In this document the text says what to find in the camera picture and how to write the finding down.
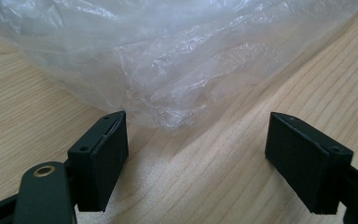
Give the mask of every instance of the wooden table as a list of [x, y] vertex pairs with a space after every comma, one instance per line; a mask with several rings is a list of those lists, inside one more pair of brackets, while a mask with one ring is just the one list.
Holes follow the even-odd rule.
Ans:
[[[266, 160], [269, 113], [299, 117], [355, 154], [358, 168], [358, 16], [294, 72], [246, 88], [215, 122], [175, 136], [130, 124], [130, 157], [105, 213], [79, 223], [341, 223], [310, 214]], [[0, 41], [0, 200], [22, 174], [66, 150], [105, 113], [49, 82]]]

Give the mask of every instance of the screw hole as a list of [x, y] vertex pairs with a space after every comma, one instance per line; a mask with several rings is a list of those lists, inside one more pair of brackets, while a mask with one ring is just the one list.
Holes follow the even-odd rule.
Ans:
[[80, 151], [87, 151], [87, 150], [89, 150], [89, 148], [88, 147], [81, 147], [79, 150]]
[[51, 168], [50, 167], [42, 167], [40, 170], [37, 170], [37, 173], [40, 175], [44, 175], [48, 172], [50, 172]]

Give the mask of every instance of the black mount arm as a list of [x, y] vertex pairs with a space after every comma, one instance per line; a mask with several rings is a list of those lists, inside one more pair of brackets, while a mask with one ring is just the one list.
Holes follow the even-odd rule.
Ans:
[[76, 204], [104, 211], [128, 156], [125, 112], [99, 119], [65, 163], [45, 162], [23, 175], [19, 194], [0, 202], [0, 223], [76, 223]]
[[347, 206], [344, 223], [358, 223], [358, 171], [353, 152], [301, 119], [271, 113], [266, 157], [315, 214]]

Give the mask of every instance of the brass insert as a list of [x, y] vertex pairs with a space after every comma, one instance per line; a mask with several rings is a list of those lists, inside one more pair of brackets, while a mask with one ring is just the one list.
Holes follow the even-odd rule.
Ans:
[[36, 177], [43, 177], [43, 176], [47, 176], [50, 175], [51, 173], [53, 173], [55, 171], [55, 167], [52, 165], [46, 165], [46, 166], [42, 166], [39, 169], [34, 171], [34, 176]]

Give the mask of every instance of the plastic bag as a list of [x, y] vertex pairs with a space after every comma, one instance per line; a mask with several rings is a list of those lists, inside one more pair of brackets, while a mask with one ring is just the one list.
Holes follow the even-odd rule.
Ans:
[[0, 0], [0, 38], [91, 105], [166, 130], [278, 74], [358, 0]]

